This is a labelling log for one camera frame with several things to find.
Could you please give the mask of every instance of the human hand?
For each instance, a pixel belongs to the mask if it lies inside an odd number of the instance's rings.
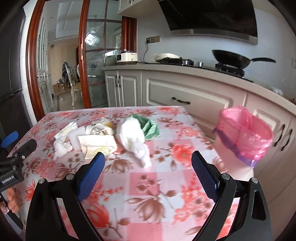
[[[17,199],[15,196],[15,191],[13,188],[8,188],[6,190],[6,194],[7,194],[7,198],[8,198],[8,208],[13,212],[13,213],[17,213],[19,210],[19,206],[17,204]],[[3,213],[7,213],[7,209],[4,205],[4,203],[0,203],[0,209]]]

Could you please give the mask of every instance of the electrical socket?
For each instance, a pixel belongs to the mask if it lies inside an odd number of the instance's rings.
[[[157,43],[157,42],[160,42],[160,36],[154,36],[154,37],[146,38],[146,43],[147,44]]]
[[[292,67],[296,69],[296,60],[292,58]]]

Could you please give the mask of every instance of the trash bin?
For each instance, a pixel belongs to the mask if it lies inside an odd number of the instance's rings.
[[[237,159],[251,168],[265,156],[274,137],[269,125],[243,106],[221,110],[213,132]]]

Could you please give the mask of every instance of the table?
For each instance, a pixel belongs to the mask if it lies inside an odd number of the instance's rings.
[[[24,224],[40,178],[60,180],[91,161],[85,160],[81,151],[71,151],[54,161],[54,135],[71,121],[80,127],[106,117],[116,125],[132,113],[147,116],[159,125],[160,136],[146,142],[152,166],[140,168],[132,153],[118,144],[118,150],[106,157],[104,171],[82,205],[108,241],[191,241],[194,238],[214,203],[207,198],[191,167],[191,154],[199,150],[220,172],[227,171],[227,167],[183,107],[116,107],[46,115],[13,150],[30,138],[38,144],[36,151],[24,161],[25,180],[15,186]],[[238,201],[234,200],[219,237],[228,234]],[[59,208],[69,234],[76,237],[60,200]]]

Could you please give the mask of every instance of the black cable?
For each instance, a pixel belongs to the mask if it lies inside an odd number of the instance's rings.
[[[148,52],[148,49],[149,49],[149,48],[148,48],[148,43],[147,43],[147,42],[146,42],[146,44],[147,44],[147,51],[144,53],[144,57],[143,57],[143,61],[144,61],[144,63],[146,63],[146,62],[145,62],[145,54]]]

